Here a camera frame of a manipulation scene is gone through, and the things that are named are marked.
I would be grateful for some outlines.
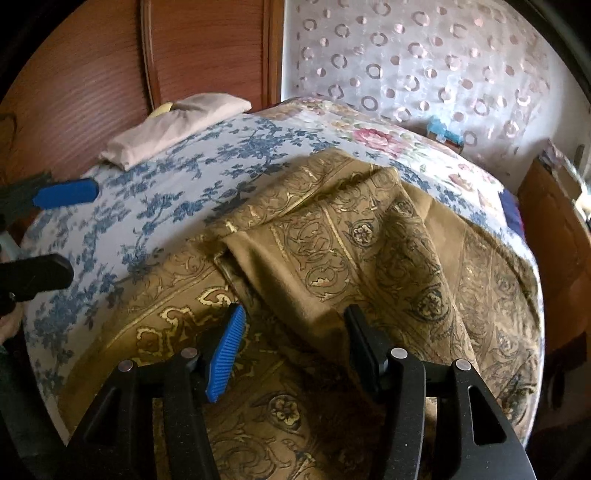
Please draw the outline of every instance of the white curtain with circle pattern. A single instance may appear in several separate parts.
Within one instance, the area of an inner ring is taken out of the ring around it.
[[[289,96],[420,131],[432,116],[496,174],[550,93],[548,44],[502,0],[291,0]]]

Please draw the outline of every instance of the wooden dresser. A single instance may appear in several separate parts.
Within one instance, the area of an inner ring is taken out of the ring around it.
[[[539,161],[519,187],[525,237],[540,269],[546,352],[587,332],[591,352],[591,235]]]

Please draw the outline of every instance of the metal screw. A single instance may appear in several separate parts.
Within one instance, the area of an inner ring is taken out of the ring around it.
[[[390,351],[390,354],[394,358],[399,358],[399,359],[403,359],[403,358],[408,357],[408,352],[404,348],[400,348],[400,347],[392,348],[392,350]]]
[[[131,360],[122,360],[118,366],[120,372],[129,372],[133,367],[134,363]]]
[[[181,350],[181,356],[187,360],[190,358],[195,358],[198,354],[199,351],[192,346],[188,346],[187,348],[183,348],[183,350]]]
[[[464,370],[464,372],[467,372],[472,368],[472,364],[468,360],[460,358],[459,360],[456,360],[456,367],[458,367],[460,370]]]

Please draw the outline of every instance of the brown embroidered fabric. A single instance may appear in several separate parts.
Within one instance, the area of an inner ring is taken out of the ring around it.
[[[538,389],[536,288],[524,261],[394,168],[322,151],[150,274],[74,367],[60,412],[72,432],[118,361],[166,359],[240,301],[249,317],[233,378],[206,408],[222,478],[366,478],[382,411],[348,365],[341,314],[358,303],[419,358],[472,362],[524,439]],[[427,401],[422,476],[434,416]]]

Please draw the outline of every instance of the pink pillowcase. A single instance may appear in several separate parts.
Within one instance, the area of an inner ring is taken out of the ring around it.
[[[181,140],[250,109],[250,102],[227,93],[199,93],[117,135],[100,157],[128,171]]]

